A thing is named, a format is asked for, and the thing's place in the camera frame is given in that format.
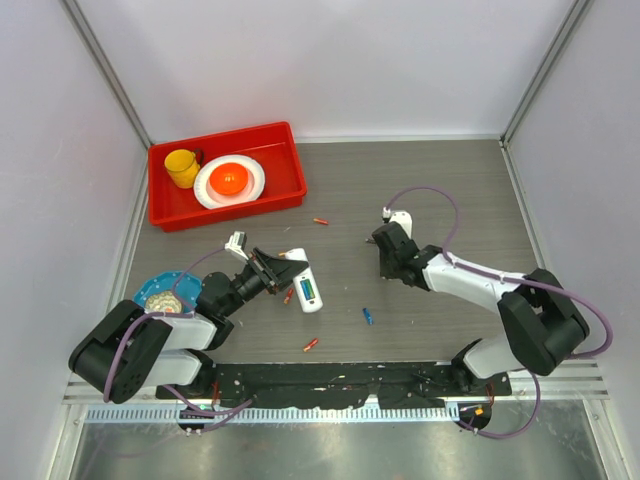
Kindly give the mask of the white remote control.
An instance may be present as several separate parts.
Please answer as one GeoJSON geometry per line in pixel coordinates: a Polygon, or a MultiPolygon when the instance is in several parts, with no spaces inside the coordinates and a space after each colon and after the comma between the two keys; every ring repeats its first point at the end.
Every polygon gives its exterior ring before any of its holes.
{"type": "Polygon", "coordinates": [[[306,269],[294,278],[293,286],[302,311],[307,314],[318,312],[323,307],[323,300],[305,250],[303,248],[291,249],[285,253],[285,258],[307,263],[306,269]]]}

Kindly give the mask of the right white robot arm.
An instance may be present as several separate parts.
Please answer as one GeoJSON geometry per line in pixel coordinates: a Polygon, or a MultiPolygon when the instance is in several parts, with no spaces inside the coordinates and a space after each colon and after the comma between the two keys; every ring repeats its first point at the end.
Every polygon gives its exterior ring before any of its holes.
{"type": "Polygon", "coordinates": [[[440,247],[420,249],[395,221],[383,224],[372,238],[381,277],[449,294],[499,316],[502,334],[470,343],[451,360],[451,380],[462,394],[475,394],[490,377],[511,370],[547,376],[590,334],[582,314],[547,270],[524,275],[464,264],[440,247]]]}

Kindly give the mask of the green battery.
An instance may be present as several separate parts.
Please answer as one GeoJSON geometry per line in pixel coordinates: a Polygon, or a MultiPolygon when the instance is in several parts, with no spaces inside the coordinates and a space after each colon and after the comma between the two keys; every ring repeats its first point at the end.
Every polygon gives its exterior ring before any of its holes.
{"type": "Polygon", "coordinates": [[[306,300],[311,301],[316,298],[313,284],[309,279],[303,280],[301,286],[306,300]]]}

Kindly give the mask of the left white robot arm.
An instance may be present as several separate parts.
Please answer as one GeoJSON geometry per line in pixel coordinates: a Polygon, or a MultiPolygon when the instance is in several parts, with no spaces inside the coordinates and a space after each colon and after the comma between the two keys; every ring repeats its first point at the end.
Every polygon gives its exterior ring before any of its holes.
{"type": "Polygon", "coordinates": [[[146,387],[179,387],[190,398],[205,397],[213,385],[213,362],[234,329],[230,316],[258,294],[274,295],[309,268],[300,252],[291,258],[256,248],[234,277],[207,275],[188,312],[149,310],[132,300],[113,307],[70,354],[71,372],[122,404],[146,387]]]}

